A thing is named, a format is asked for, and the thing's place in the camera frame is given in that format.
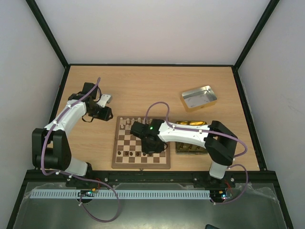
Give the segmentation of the wooden chessboard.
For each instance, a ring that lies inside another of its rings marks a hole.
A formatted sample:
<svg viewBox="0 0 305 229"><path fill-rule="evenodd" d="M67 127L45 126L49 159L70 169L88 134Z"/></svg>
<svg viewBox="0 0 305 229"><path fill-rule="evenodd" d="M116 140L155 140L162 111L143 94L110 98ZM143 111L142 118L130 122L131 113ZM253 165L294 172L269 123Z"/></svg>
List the wooden chessboard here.
<svg viewBox="0 0 305 229"><path fill-rule="evenodd" d="M142 155L141 140L130 134L131 126L135 122L144 123L143 116L118 116L115 129L114 146L112 154L113 169L170 169L170 146L161 153L154 153L152 157Z"/></svg>

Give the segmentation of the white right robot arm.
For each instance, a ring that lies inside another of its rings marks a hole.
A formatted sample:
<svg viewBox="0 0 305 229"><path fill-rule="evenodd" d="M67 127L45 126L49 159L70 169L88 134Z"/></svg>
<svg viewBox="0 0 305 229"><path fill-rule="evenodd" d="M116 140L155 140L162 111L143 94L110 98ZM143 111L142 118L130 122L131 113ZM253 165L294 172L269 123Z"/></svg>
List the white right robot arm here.
<svg viewBox="0 0 305 229"><path fill-rule="evenodd" d="M219 121L212 121L210 125L181 125L161 119L153 119L150 124L135 121L130 133L141 140L145 154L161 153L168 142L206 149L212 160L208 182L213 187L224 182L225 172L233 164L238 142L237 136Z"/></svg>

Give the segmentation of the silver tin lid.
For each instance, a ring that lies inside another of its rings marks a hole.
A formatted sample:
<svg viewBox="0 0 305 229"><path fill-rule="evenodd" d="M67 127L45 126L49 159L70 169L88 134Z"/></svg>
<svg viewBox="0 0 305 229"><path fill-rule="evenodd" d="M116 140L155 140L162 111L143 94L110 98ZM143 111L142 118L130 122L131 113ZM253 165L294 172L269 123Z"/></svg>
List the silver tin lid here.
<svg viewBox="0 0 305 229"><path fill-rule="evenodd" d="M180 99L189 113L212 106L217 102L217 96L209 85L182 92Z"/></svg>

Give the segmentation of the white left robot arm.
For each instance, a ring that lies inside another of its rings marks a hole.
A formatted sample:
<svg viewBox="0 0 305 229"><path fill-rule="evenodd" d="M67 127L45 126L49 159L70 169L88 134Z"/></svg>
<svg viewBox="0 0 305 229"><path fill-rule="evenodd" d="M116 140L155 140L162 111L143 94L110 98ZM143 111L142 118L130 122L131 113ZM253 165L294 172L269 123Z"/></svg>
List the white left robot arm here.
<svg viewBox="0 0 305 229"><path fill-rule="evenodd" d="M98 83L84 83L80 92L69 96L64 109L54 120L32 132L33 165L46 176L53 173L70 177L85 176L91 165L72 157L68 135L86 115L91 120L111 120L112 110L107 106L111 99L111 95L101 92Z"/></svg>

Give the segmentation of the gold tin tray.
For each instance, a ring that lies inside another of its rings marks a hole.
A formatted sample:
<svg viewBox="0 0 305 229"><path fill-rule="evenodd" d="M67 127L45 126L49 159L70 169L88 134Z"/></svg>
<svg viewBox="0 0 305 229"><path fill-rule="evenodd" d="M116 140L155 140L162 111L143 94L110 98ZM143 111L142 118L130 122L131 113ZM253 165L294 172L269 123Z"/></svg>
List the gold tin tray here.
<svg viewBox="0 0 305 229"><path fill-rule="evenodd" d="M176 121L176 124L180 125L206 125L205 121ZM201 146L196 146L192 144L175 142L175 151L177 155L207 155L208 152L205 148Z"/></svg>

